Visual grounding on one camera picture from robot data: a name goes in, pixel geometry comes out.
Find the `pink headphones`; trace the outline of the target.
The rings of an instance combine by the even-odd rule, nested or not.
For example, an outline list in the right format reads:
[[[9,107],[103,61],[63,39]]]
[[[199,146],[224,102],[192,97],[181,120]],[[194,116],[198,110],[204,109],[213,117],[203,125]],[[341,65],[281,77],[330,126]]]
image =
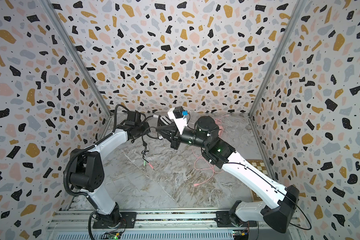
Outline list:
[[[224,126],[223,126],[223,121],[222,120],[223,120],[223,118],[228,117],[228,116],[229,115],[224,115],[224,116],[219,117],[219,118],[214,118],[215,123],[219,127],[219,133],[218,133],[219,137],[221,137],[222,134],[224,133]]]

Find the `white black headphones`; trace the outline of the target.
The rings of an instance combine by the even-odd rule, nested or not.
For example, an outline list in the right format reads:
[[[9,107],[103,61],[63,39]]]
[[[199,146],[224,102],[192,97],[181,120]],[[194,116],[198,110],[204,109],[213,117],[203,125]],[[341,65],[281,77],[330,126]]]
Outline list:
[[[166,116],[159,116],[157,126],[176,125],[175,122]]]

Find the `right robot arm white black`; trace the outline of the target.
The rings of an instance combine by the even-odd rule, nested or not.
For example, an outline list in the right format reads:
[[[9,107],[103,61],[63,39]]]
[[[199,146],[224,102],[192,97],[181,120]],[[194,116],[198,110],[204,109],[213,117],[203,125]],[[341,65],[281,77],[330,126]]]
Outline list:
[[[300,191],[277,183],[245,160],[220,138],[220,128],[212,117],[200,117],[193,128],[188,127],[186,117],[159,117],[156,131],[175,150],[180,144],[199,147],[206,161],[236,177],[261,198],[252,203],[236,201],[229,211],[230,224],[240,227],[249,221],[265,222],[279,233],[287,232],[299,208]]]

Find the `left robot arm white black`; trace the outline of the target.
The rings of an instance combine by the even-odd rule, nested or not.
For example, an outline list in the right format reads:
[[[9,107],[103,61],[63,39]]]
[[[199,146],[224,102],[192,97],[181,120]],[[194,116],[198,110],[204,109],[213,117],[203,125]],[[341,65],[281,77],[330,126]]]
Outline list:
[[[122,224],[119,205],[106,190],[103,160],[127,141],[135,141],[148,132],[144,113],[127,110],[127,118],[117,124],[114,115],[112,131],[98,142],[70,153],[63,176],[65,191],[71,196],[84,196],[95,209],[96,220],[109,228]]]

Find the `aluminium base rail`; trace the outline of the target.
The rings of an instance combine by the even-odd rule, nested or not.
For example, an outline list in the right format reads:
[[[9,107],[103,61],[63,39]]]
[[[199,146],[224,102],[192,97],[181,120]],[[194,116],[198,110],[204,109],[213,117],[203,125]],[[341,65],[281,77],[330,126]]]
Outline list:
[[[122,210],[121,222],[107,227],[92,220],[91,211],[59,211],[47,228],[48,240],[304,240],[293,218],[286,233],[265,222],[235,226],[227,209]]]

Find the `left corner aluminium post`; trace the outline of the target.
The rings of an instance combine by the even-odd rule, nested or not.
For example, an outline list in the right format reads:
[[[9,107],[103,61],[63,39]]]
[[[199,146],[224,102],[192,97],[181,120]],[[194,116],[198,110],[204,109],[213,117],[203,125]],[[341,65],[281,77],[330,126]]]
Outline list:
[[[94,96],[99,102],[99,106],[102,107],[104,113],[106,114],[107,118],[111,117],[111,111],[108,109],[106,102],[104,101],[100,91],[98,90],[96,84],[94,83],[92,76],[90,75],[89,71],[87,70],[85,64],[83,63],[78,51],[75,48],[75,45],[69,38],[69,34],[67,33],[66,29],[64,28],[61,20],[58,17],[58,14],[55,12],[51,1],[39,1],[44,12],[46,13],[47,17],[52,22],[54,28],[58,32],[61,37],[61,40],[65,44],[69,54],[73,58],[75,64],[77,65],[80,73],[84,75],[85,80],[87,81],[89,87],[91,88]]]

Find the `corner aluminium post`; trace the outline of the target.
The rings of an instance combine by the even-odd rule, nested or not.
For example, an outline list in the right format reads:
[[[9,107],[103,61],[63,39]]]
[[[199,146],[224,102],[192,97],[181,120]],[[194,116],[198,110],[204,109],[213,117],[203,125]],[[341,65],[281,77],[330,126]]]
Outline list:
[[[84,75],[85,80],[87,81],[89,87],[91,88],[94,96],[99,102],[99,106],[102,107],[104,113],[106,114],[107,118],[111,117],[111,111],[108,109],[106,102],[104,101],[100,91],[98,90],[96,84],[94,83],[92,76],[90,75],[89,71],[87,70],[85,64],[83,63],[78,51],[75,48],[75,45],[69,38],[69,34],[67,33],[66,29],[64,28],[61,20],[58,17],[58,14],[55,12],[51,1],[39,1],[44,12],[46,13],[47,17],[52,22],[54,28],[58,32],[61,37],[61,40],[65,44],[69,54],[73,58],[75,64],[77,65],[80,73]]]
[[[279,62],[279,59],[281,58],[283,52],[284,52],[284,49],[291,37],[291,34],[294,30],[294,27],[298,21],[298,17],[300,16],[305,4],[306,4],[306,0],[298,0],[297,3],[296,3],[296,6],[294,7],[293,11],[292,11],[292,15],[291,15],[291,18],[286,26],[286,30],[284,31],[284,34],[281,38],[281,41],[278,45],[278,48],[276,49],[276,52],[272,58],[272,61],[270,63],[270,66],[269,66],[269,69],[267,70],[267,73],[265,75],[265,79],[263,80],[261,86],[259,87],[259,91],[258,91],[258,94],[254,100],[254,103],[250,109],[250,112],[249,112],[249,117],[250,119],[252,118],[252,116],[255,115],[255,112],[256,112],[256,107],[258,106],[258,104],[260,103],[261,101],[261,98],[262,98],[262,94],[265,92],[266,90],[266,87],[268,85],[268,83],[270,82],[271,80],[271,77],[273,75],[273,72],[275,71],[276,69],[276,66]]]

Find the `right corner aluminium post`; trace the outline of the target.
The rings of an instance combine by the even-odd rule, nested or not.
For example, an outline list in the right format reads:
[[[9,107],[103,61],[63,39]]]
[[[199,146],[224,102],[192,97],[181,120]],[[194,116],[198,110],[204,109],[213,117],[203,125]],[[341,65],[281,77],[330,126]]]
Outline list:
[[[281,58],[283,52],[284,52],[284,49],[291,37],[291,34],[294,30],[294,27],[298,21],[298,17],[300,16],[305,4],[306,4],[306,0],[298,0],[297,3],[296,3],[296,6],[294,7],[293,11],[292,11],[292,15],[291,15],[291,18],[286,26],[286,30],[284,31],[284,34],[281,38],[281,41],[278,45],[278,48],[276,49],[276,52],[272,58],[272,61],[270,63],[270,66],[269,66],[269,69],[267,70],[267,73],[265,75],[265,79],[263,80],[261,86],[259,87],[259,91],[258,91],[258,94],[254,100],[254,103],[250,109],[250,112],[249,112],[249,117],[250,119],[252,118],[252,116],[255,115],[255,112],[256,112],[256,107],[258,106],[258,104],[260,103],[261,101],[261,98],[262,98],[262,94],[265,92],[266,90],[266,87],[268,85],[268,83],[270,82],[271,80],[271,77],[273,75],[273,72],[275,71],[276,69],[276,66],[279,62],[279,59]]]

